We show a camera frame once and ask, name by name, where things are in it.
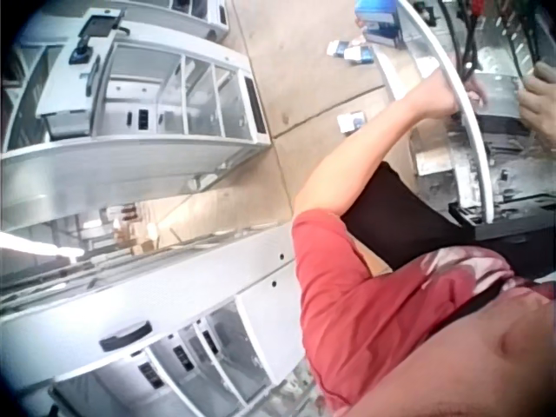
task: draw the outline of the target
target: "box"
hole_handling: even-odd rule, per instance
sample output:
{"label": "box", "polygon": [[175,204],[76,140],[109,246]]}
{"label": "box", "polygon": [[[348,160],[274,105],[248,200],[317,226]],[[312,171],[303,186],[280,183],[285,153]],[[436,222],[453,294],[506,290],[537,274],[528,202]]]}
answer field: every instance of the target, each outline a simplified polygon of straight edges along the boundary
{"label": "box", "polygon": [[399,22],[395,0],[356,0],[355,15],[362,22]]}

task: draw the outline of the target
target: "ceiling light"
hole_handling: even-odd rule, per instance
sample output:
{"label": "ceiling light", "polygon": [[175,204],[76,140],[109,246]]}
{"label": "ceiling light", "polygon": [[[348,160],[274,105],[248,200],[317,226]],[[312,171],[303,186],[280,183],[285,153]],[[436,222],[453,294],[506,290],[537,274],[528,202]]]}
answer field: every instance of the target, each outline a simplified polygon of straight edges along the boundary
{"label": "ceiling light", "polygon": [[89,220],[83,224],[83,228],[98,228],[99,226],[103,225],[103,221],[101,219]]}

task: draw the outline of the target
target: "floor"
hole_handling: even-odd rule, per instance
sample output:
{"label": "floor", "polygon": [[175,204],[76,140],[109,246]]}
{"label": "floor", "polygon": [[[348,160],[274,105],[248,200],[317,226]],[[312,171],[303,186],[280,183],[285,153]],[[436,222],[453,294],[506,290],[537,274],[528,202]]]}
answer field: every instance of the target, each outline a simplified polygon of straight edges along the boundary
{"label": "floor", "polygon": [[[326,55],[328,42],[351,40],[353,0],[227,0],[224,45],[249,56],[274,146],[199,195],[145,202],[145,218],[167,246],[217,230],[286,222],[291,202],[320,159],[343,139],[336,117],[363,110],[368,120],[388,103],[375,65]],[[411,187],[413,167],[402,140],[386,158]],[[387,265],[367,252],[376,274]]]}

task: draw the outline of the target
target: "handle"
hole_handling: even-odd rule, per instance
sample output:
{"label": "handle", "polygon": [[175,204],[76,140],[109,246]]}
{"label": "handle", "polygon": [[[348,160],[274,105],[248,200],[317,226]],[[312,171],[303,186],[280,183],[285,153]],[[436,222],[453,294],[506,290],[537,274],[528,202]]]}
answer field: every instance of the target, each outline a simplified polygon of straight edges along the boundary
{"label": "handle", "polygon": [[113,350],[125,348],[131,343],[135,343],[152,331],[153,327],[150,325],[150,322],[145,321],[145,324],[130,333],[124,334],[122,336],[115,334],[113,336],[107,337],[106,339],[100,340],[98,343],[101,345],[101,348],[104,352],[112,352]]}
{"label": "handle", "polygon": [[87,87],[85,88],[85,95],[90,97],[93,94],[93,81],[95,80],[95,74],[101,68],[101,56],[97,55],[95,63],[93,63],[93,68],[90,69],[90,73],[87,76]]}

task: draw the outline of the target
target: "pink shirt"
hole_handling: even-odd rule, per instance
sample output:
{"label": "pink shirt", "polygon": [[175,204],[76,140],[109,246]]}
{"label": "pink shirt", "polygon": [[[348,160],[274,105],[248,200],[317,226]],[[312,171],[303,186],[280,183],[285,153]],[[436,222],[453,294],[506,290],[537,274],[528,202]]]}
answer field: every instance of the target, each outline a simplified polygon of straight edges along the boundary
{"label": "pink shirt", "polygon": [[292,236],[303,346],[333,411],[355,404],[455,309],[513,278],[504,258],[475,247],[443,248],[373,278],[344,223],[322,210],[298,215]]}

